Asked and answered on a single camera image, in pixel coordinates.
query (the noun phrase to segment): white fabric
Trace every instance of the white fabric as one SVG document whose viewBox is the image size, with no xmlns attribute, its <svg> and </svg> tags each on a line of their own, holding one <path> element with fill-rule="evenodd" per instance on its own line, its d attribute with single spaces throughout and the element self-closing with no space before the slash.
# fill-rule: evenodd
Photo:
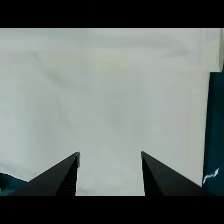
<svg viewBox="0 0 224 224">
<path fill-rule="evenodd" d="M 1 29 L 0 172 L 80 151 L 78 195 L 144 195 L 140 152 L 201 184 L 221 29 Z"/>
</svg>

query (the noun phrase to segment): white squiggle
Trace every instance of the white squiggle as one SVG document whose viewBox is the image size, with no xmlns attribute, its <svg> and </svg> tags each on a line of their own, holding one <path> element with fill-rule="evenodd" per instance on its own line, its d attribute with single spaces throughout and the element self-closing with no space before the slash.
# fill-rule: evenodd
<svg viewBox="0 0 224 224">
<path fill-rule="evenodd" d="M 219 173 L 219 168 L 217 170 L 215 170 L 215 172 L 213 174 L 209 174 L 209 175 L 206 175 L 203 179 L 203 184 L 205 183 L 205 181 L 208 179 L 208 178 L 211 178 L 211 177 L 216 177 Z"/>
</svg>

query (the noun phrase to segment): white cloth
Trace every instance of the white cloth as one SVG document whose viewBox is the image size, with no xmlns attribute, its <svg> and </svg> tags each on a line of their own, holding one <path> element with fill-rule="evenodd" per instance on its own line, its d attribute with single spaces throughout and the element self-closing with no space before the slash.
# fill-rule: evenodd
<svg viewBox="0 0 224 224">
<path fill-rule="evenodd" d="M 140 152 L 201 184 L 221 29 L 1 29 L 0 172 L 80 151 L 78 195 L 144 195 Z"/>
</svg>

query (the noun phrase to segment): cloth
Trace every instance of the cloth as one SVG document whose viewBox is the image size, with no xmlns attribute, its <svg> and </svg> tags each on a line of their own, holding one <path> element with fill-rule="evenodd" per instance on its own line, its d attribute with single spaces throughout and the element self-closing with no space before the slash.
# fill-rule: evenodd
<svg viewBox="0 0 224 224">
<path fill-rule="evenodd" d="M 146 153 L 201 185 L 220 28 L 1 29 L 0 172 L 76 151 L 77 195 L 144 195 Z"/>
</svg>

